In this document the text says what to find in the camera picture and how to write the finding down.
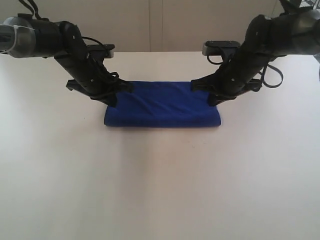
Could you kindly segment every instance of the folded blue towel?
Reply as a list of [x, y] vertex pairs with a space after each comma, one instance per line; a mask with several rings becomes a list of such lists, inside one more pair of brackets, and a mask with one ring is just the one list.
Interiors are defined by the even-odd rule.
[[111, 127], [201, 128], [221, 125], [208, 93], [191, 91], [191, 82], [133, 81], [133, 93], [117, 93], [117, 106], [108, 107], [104, 124]]

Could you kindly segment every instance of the white tabletop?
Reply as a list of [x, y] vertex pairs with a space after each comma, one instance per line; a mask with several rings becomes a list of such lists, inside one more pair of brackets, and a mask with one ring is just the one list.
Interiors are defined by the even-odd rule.
[[[116, 53], [121, 78], [189, 81], [199, 52]], [[311, 56], [219, 106], [222, 126], [104, 126], [53, 59], [0, 57], [1, 240], [316, 240], [320, 82]], [[278, 79], [272, 71], [266, 79]]]

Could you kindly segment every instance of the blue cloth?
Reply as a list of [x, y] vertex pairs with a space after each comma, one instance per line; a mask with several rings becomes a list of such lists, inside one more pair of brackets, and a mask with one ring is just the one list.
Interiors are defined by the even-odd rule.
[[108, 107], [104, 124], [111, 127], [201, 128], [221, 125], [208, 93], [191, 91], [191, 82], [133, 81], [133, 93], [117, 93], [116, 107]]

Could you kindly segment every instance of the white table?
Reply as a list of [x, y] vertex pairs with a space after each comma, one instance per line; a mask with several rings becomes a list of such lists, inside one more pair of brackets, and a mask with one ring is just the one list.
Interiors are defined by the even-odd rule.
[[[105, 63], [138, 81], [216, 69], [199, 52]], [[220, 105], [221, 127], [127, 129], [104, 126], [106, 106], [67, 90], [53, 59], [1, 56], [0, 239], [319, 239], [319, 64], [274, 65], [283, 85]]]

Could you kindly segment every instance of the white wall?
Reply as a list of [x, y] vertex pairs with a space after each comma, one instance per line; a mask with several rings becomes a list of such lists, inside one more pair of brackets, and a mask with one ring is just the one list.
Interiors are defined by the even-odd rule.
[[[0, 20], [27, 13], [2, 0]], [[121, 52], [200, 51], [206, 40], [242, 42], [250, 21], [271, 15], [278, 0], [36, 0], [39, 13], [67, 20], [83, 35]]]

